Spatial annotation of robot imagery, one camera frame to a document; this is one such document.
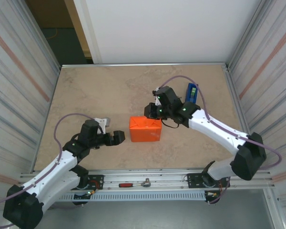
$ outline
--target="blue object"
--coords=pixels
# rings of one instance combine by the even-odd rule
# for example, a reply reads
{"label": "blue object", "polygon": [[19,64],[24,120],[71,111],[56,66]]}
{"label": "blue object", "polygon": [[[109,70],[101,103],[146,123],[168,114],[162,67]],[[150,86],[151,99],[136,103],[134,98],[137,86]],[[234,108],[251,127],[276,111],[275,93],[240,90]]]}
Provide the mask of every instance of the blue object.
{"label": "blue object", "polygon": [[196,86],[193,83],[189,83],[189,85],[187,86],[187,90],[186,90],[185,101],[195,104],[197,100],[197,94],[198,94],[198,90]]}

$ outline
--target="red handle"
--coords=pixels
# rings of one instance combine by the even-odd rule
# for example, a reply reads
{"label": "red handle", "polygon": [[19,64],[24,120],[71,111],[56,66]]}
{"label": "red handle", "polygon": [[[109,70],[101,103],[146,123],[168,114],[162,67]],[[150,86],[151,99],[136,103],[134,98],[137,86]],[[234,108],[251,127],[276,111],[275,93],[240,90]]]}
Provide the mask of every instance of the red handle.
{"label": "red handle", "polygon": [[132,187],[132,183],[124,183],[124,184],[119,184],[119,187]]}

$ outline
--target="marble-pattern surface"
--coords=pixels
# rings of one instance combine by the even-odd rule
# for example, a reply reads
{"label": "marble-pattern surface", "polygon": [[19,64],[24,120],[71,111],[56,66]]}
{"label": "marble-pattern surface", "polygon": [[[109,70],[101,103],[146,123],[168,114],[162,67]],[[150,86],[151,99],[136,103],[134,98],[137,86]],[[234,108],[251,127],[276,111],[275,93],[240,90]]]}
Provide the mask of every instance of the marble-pattern surface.
{"label": "marble-pattern surface", "polygon": [[[144,107],[154,100],[152,90],[174,75],[194,79],[204,93],[213,117],[239,129],[232,99],[220,65],[89,66],[62,68],[50,114],[44,130],[35,170],[46,167],[58,154],[53,140],[57,121],[68,113],[111,118],[107,131],[122,130],[126,140],[119,146],[91,150],[80,165],[86,169],[186,168],[204,167],[230,153],[205,135],[180,126],[163,126],[159,142],[132,143],[129,118],[143,115]],[[168,85],[185,97],[189,82],[175,79]],[[202,107],[201,96],[197,104]],[[61,122],[57,136],[64,145],[81,129],[84,117],[71,116]]]}

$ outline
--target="orange container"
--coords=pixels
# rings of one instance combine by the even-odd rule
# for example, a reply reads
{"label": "orange container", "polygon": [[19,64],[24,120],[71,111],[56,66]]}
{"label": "orange container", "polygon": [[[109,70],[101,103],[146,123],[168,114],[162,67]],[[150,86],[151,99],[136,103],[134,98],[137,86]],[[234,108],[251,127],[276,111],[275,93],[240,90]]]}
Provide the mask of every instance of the orange container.
{"label": "orange container", "polygon": [[132,142],[159,141],[161,130],[161,120],[148,119],[145,116],[130,117],[129,131]]}

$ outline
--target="corrugated metal wall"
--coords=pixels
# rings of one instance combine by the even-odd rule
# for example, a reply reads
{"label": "corrugated metal wall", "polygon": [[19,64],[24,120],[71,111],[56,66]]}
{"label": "corrugated metal wall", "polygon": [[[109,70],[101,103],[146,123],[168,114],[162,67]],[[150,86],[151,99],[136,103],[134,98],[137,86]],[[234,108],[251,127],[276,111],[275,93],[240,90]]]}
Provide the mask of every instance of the corrugated metal wall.
{"label": "corrugated metal wall", "polygon": [[249,128],[283,155],[271,172],[286,212],[286,0],[271,1],[230,69]]}
{"label": "corrugated metal wall", "polygon": [[0,0],[0,199],[30,172],[60,72],[38,29],[23,1]]}

